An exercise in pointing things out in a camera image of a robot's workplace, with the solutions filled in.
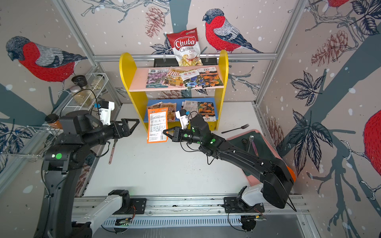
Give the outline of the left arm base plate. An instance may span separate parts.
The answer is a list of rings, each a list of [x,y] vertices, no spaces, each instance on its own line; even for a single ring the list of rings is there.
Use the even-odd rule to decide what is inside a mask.
[[[129,198],[124,200],[118,211],[120,214],[142,215],[146,209],[146,198]]]

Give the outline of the purple flower seed bag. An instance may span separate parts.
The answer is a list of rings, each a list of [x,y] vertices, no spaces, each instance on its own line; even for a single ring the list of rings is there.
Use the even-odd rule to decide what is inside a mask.
[[[168,86],[164,84],[164,81],[168,72],[168,68],[149,69],[146,88],[167,88]]]

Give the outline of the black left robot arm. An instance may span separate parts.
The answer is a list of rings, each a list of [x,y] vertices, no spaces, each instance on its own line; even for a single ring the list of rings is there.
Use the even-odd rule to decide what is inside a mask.
[[[86,161],[97,158],[92,148],[130,136],[140,120],[121,119],[104,125],[88,111],[73,111],[60,119],[63,132],[47,150],[42,164],[44,198],[36,238],[91,238],[127,202],[128,191],[109,195],[84,218],[74,221],[76,185]]]

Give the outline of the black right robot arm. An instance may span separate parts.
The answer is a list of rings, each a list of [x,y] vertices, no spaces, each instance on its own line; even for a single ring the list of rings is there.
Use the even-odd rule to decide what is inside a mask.
[[[163,134],[173,142],[197,143],[203,154],[250,172],[263,184],[262,195],[268,203],[280,209],[286,206],[295,180],[283,160],[261,158],[244,151],[211,133],[207,122],[200,116],[190,120],[189,129],[173,127],[163,130]]]

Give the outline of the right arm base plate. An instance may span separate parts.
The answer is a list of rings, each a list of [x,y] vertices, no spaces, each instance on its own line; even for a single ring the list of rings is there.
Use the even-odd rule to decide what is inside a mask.
[[[244,201],[237,197],[224,197],[221,205],[225,213],[264,213],[265,209],[262,203],[254,206],[247,205]]]

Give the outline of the market stall seed bag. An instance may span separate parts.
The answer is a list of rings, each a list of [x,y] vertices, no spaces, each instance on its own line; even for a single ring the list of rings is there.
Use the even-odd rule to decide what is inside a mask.
[[[164,78],[163,85],[183,87],[184,82],[181,77],[181,74],[184,72],[186,72],[184,69],[175,68],[175,67],[169,68],[168,73]]]

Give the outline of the orange white seed bag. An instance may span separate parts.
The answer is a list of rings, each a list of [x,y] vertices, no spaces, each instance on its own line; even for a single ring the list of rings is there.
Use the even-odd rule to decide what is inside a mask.
[[[148,109],[147,143],[163,143],[168,137],[163,133],[168,129],[168,108]]]

